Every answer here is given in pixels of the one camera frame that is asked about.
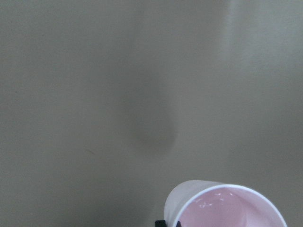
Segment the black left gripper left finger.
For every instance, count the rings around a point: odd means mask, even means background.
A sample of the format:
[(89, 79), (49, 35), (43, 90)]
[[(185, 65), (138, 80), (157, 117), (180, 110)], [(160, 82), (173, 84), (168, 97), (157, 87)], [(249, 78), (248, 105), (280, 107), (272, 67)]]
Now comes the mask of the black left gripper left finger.
[(166, 221), (165, 220), (156, 220), (154, 223), (155, 227), (166, 227)]

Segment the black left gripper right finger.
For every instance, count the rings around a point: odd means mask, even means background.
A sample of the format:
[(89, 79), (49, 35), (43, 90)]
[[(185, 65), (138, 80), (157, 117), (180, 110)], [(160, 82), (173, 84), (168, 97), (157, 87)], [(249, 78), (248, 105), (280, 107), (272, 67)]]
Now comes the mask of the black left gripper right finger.
[(178, 222), (177, 222), (176, 227), (182, 227), (182, 225), (181, 225), (181, 222), (180, 222), (180, 221), (178, 221)]

